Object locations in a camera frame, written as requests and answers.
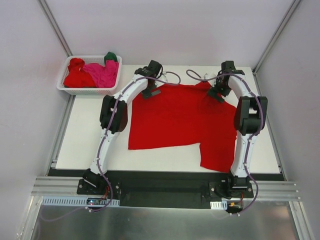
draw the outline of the pink garment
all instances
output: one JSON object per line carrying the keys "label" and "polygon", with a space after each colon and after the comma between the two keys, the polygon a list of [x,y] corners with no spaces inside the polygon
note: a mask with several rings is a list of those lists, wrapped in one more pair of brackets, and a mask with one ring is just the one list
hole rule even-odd
{"label": "pink garment", "polygon": [[105,67],[98,63],[89,63],[83,66],[83,70],[89,73],[97,88],[112,88],[116,84],[119,63],[107,60]]}

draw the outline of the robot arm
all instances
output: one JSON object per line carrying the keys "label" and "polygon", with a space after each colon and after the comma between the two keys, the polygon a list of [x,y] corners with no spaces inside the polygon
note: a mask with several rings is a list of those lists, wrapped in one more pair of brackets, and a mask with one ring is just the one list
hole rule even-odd
{"label": "robot arm", "polygon": [[221,96],[226,97],[231,90],[238,98],[234,116],[234,127],[237,130],[235,156],[227,186],[221,187],[227,196],[232,191],[246,191],[250,187],[248,173],[252,151],[257,136],[266,122],[268,99],[251,92],[244,77],[244,72],[237,70],[233,61],[225,61],[221,64],[218,76],[213,78],[216,79],[215,84],[208,91],[208,95],[222,103],[225,100]]}
{"label": "robot arm", "polygon": [[105,188],[106,182],[101,174],[107,172],[110,151],[120,132],[127,126],[128,105],[139,93],[142,93],[144,98],[149,98],[160,92],[152,90],[156,88],[155,79],[162,74],[162,69],[160,63],[152,60],[148,66],[137,69],[131,81],[119,92],[103,98],[100,144],[93,162],[83,174],[83,180],[96,189],[94,192],[103,191]]}

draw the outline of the white tabletop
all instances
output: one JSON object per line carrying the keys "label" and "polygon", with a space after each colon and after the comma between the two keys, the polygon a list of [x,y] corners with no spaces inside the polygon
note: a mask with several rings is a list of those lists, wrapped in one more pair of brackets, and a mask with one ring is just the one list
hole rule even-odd
{"label": "white tabletop", "polygon": [[[119,91],[129,82],[139,65],[123,65],[117,87]],[[258,92],[250,67],[237,67],[245,72],[245,79],[254,92]],[[195,85],[198,82],[186,75],[187,69],[201,76],[212,71],[217,74],[220,66],[164,66],[164,71],[172,71],[181,76],[181,83]],[[177,78],[167,75],[169,82]],[[94,160],[100,141],[99,122],[103,96],[77,95],[57,159],[57,169],[85,170]],[[226,102],[237,106],[238,99],[231,93]],[[187,146],[163,147],[146,150],[128,150],[132,105],[128,106],[128,124],[120,133],[115,148],[109,156],[108,169],[118,171],[161,171],[161,172],[215,172],[200,166],[199,143]],[[252,173],[278,174],[279,168],[272,146],[269,130],[265,127],[259,134],[252,153],[250,170]]]}

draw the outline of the red shirt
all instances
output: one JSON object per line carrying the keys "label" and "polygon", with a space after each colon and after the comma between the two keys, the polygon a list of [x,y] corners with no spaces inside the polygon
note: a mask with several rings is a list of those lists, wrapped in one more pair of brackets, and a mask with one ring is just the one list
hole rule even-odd
{"label": "red shirt", "polygon": [[208,96],[209,88],[208,82],[162,85],[148,99],[139,94],[132,103],[129,150],[200,143],[200,165],[227,173],[235,155],[236,108]]}

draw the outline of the white plastic basket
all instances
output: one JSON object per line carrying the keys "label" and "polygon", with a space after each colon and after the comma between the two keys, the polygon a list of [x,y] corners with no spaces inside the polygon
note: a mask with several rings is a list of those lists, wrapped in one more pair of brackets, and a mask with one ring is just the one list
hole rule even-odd
{"label": "white plastic basket", "polygon": [[100,64],[102,66],[105,66],[105,61],[104,61],[103,55],[93,55],[93,56],[70,56],[68,57],[61,70],[59,73],[58,81],[56,83],[56,88],[59,90],[66,91],[70,95],[113,95],[116,91],[116,87],[118,85],[119,79],[120,79],[120,73],[121,73],[121,67],[122,67],[122,58],[120,56],[116,56],[118,62],[119,62],[119,68],[118,68],[118,73],[116,75],[116,80],[115,80],[115,85],[111,88],[95,88],[95,87],[90,87],[90,88],[71,88],[71,87],[65,87],[64,86],[64,81],[66,77],[69,75],[69,62],[73,58],[78,58],[84,60],[85,64]]}

